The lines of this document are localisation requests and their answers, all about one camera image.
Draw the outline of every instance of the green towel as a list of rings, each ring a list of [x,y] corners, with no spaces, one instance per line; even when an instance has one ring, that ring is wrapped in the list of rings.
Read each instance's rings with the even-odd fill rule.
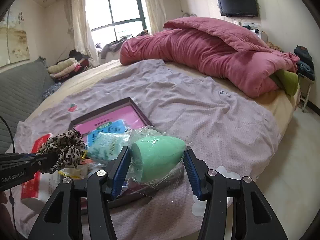
[[[279,69],[270,75],[270,78],[288,95],[294,96],[296,94],[299,86],[297,74],[284,69]]]

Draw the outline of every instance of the floor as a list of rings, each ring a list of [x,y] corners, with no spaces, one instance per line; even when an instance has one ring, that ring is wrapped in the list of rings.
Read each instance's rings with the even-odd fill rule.
[[[320,117],[296,110],[270,164],[257,185],[269,201],[289,240],[299,240],[320,207]],[[225,240],[231,239],[232,206]],[[195,240],[198,232],[179,240]]]

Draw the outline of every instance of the pink blanket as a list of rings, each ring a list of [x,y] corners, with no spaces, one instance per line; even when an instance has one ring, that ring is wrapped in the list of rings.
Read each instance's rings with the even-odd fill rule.
[[[297,56],[270,49],[254,33],[233,23],[184,17],[166,22],[164,28],[172,30],[126,41],[121,64],[145,59],[185,64],[208,76],[228,78],[251,98],[278,89],[269,78],[275,71],[297,71]]]

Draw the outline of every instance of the dark clothing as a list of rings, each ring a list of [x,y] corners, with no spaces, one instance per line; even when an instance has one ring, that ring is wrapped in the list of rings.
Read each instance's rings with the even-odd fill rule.
[[[308,49],[303,46],[297,46],[294,53],[300,58],[301,61],[306,63],[312,70],[315,70],[315,65],[312,62],[312,57]]]
[[[123,37],[121,40],[119,41],[113,41],[109,44],[106,44],[102,51],[101,51],[101,58],[106,58],[107,53],[109,51],[111,52],[117,52],[119,49],[121,49],[122,44],[127,40],[127,37]]]
[[[308,79],[311,79],[312,81],[316,80],[315,72],[313,71],[313,69],[311,69],[311,67],[308,64],[299,60],[297,62],[297,66],[298,73],[306,76]]]
[[[69,57],[68,58],[75,58],[76,59],[76,61],[80,61],[81,59],[89,59],[89,57],[87,56],[87,55],[83,55],[83,54],[81,54],[81,52],[79,52],[79,51],[76,51],[75,49],[73,49],[72,51],[70,51],[69,52]],[[67,60],[68,58],[65,58],[65,59],[63,59],[63,60],[60,60],[60,61],[58,61],[57,63],[56,63],[56,65],[59,63],[59,62],[62,62],[62,61],[65,61],[65,60]]]

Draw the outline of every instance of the curtain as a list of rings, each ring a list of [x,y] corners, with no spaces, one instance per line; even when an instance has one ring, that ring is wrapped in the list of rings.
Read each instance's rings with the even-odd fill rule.
[[[85,0],[71,0],[71,4],[75,49],[88,55],[91,58],[90,65],[96,67],[99,65],[99,57],[85,13]]]
[[[149,21],[149,33],[157,33],[163,30],[163,25],[166,22],[163,0],[145,0]]]
[[[68,21],[68,34],[71,36],[71,38],[74,39],[74,33],[73,33],[73,24],[72,24],[72,3],[71,0],[63,0],[64,2],[64,13],[66,14],[66,18]]]

